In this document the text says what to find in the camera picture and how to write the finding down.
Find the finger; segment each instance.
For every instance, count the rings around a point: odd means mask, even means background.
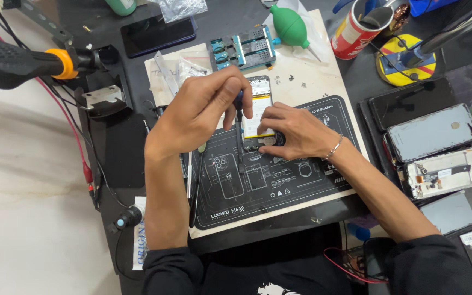
[[[266,107],[265,111],[262,114],[262,120],[265,118],[270,119],[285,119],[287,117],[288,111],[275,107]]]
[[[218,122],[221,114],[232,105],[234,98],[236,98],[240,90],[240,80],[235,77],[229,77],[216,94],[214,94],[213,99],[200,113],[200,116],[205,118],[205,120]]]
[[[258,149],[260,153],[271,154],[285,158],[286,148],[284,146],[265,145]]]
[[[279,108],[279,109],[283,109],[283,110],[292,110],[292,109],[295,109],[293,107],[289,107],[287,104],[284,104],[282,102],[275,102],[274,104],[272,104],[273,107],[275,108]]]
[[[283,131],[285,120],[265,118],[258,126],[257,134],[262,135],[267,129],[271,128],[277,131]]]
[[[241,82],[241,89],[243,90],[243,114],[248,119],[252,118],[252,86],[243,76],[241,71],[236,66],[228,66],[225,69],[216,71],[206,76],[203,81],[209,87],[212,87],[213,93],[216,92],[227,81],[228,78],[235,77]]]
[[[229,131],[229,129],[231,129],[234,117],[236,117],[236,108],[234,107],[234,104],[231,104],[225,111],[225,118],[223,119],[223,128],[225,131]]]

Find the black phone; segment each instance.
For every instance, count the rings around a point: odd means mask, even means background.
[[[458,103],[446,77],[403,87],[369,99],[380,131]]]
[[[192,17],[165,23],[163,16],[154,16],[121,27],[121,37],[129,58],[154,52],[196,37]]]

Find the black table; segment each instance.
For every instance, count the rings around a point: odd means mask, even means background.
[[[201,44],[229,33],[248,30],[255,24],[262,23],[269,14],[269,11],[259,0],[207,0],[206,2],[209,10],[194,17],[198,25],[196,39],[186,44],[162,50],[162,54]],[[350,9],[350,5],[346,6],[334,15],[331,10],[336,1],[302,0],[302,2],[309,11],[320,9],[329,36],[332,36],[348,9]],[[472,1],[461,0],[424,16],[412,18],[404,27],[403,33],[424,39],[441,30],[452,19],[462,16],[471,8]],[[118,17],[110,11],[103,1],[83,2],[77,0],[63,1],[63,7],[58,7],[58,9],[61,22],[66,24],[66,29],[75,36],[74,44],[76,47],[84,47],[89,43],[93,44],[93,48],[113,44],[123,57],[122,62],[134,111],[120,112],[107,117],[105,121],[91,121],[90,131],[96,153],[103,163],[111,187],[114,188],[114,191],[124,203],[133,204],[135,196],[145,196],[143,186],[144,127],[141,121],[147,118],[148,123],[153,125],[156,120],[150,110],[153,107],[153,97],[149,91],[148,76],[144,64],[144,61],[152,58],[154,54],[135,59],[125,57],[119,29],[129,23],[156,16],[160,14],[160,9],[157,5],[148,4],[138,7],[131,16]],[[92,32],[86,32],[82,28],[83,25],[92,29]],[[437,52],[437,56],[443,56],[446,65],[443,66],[443,62],[439,58],[439,66],[435,75],[441,75],[440,71],[442,70],[451,70],[471,64],[472,32],[446,44],[443,54]],[[394,87],[383,82],[376,74],[374,49],[371,46],[366,47],[352,60],[338,60],[338,66],[356,118],[359,120],[360,132],[365,139],[368,134],[356,108],[357,103]],[[84,113],[80,113],[84,130],[88,134],[89,126],[85,124],[87,120],[84,115]],[[374,157],[367,140],[366,147],[370,158],[375,159],[376,157]],[[93,159],[91,159],[91,166],[96,173],[96,165]],[[122,209],[106,189],[102,189],[100,192],[100,205],[104,226],[113,222]],[[319,226],[311,221],[311,217],[321,219],[321,225],[324,225],[367,212],[368,210],[360,198],[357,195],[351,195],[199,238],[189,243],[189,245],[198,254],[213,252]],[[118,234],[110,235],[107,232],[108,247],[113,261],[116,260],[117,238]],[[141,272],[128,270],[132,267],[132,241],[132,231],[123,233],[117,247],[117,261],[121,270],[127,270],[125,272],[128,276],[141,278]],[[133,281],[123,275],[120,275],[120,281],[123,294],[138,294],[140,292],[141,282]]]

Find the metal can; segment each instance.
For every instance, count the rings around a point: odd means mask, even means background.
[[[376,29],[370,29],[360,24],[358,21],[364,13],[367,0],[355,0],[351,10],[344,18],[334,36],[331,38],[332,50],[336,57],[340,59],[351,59],[356,57],[379,32],[384,30],[391,23],[392,14],[386,19],[378,20],[382,25]]]

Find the left hand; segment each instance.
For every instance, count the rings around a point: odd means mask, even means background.
[[[165,158],[197,149],[214,133],[224,112],[223,128],[229,130],[236,115],[232,102],[240,90],[243,90],[243,114],[250,119],[252,87],[236,66],[185,80],[149,132],[145,157]]]

